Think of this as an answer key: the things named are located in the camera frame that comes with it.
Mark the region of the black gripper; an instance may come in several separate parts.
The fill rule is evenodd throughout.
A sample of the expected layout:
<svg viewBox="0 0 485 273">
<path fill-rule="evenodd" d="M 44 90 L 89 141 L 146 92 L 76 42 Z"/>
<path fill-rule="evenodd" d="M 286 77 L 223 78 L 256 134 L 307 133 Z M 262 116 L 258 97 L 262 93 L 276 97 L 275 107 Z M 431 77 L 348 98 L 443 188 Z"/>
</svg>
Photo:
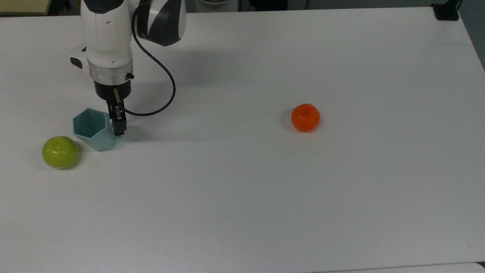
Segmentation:
<svg viewBox="0 0 485 273">
<path fill-rule="evenodd" d="M 112 108 L 111 102 L 117 102 L 115 89 L 121 101 L 126 99 L 131 93 L 131 81 L 120 85 L 105 85 L 94 81 L 95 92 L 102 100 L 107 101 L 108 114 L 113 117 L 113 129 L 116 136 L 124 135 L 127 130 L 126 114 L 119 105 Z"/>
</svg>

